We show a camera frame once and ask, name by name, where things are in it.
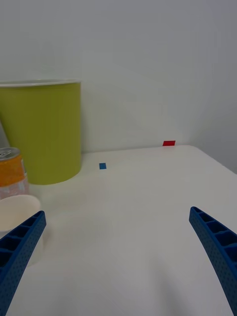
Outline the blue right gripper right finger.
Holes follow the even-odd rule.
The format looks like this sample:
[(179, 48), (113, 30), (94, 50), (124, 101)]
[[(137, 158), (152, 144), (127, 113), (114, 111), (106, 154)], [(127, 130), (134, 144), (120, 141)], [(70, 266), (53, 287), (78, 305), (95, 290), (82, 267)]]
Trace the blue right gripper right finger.
[(237, 235), (194, 206), (190, 209), (189, 222), (212, 264), (233, 315), (237, 315)]

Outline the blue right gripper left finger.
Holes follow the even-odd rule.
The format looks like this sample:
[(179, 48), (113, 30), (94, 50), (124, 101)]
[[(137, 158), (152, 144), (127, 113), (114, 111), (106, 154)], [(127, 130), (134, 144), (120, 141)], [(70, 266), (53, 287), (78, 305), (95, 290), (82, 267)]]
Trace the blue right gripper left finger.
[(16, 289), (46, 227), (39, 211), (0, 239), (0, 315), (6, 315)]

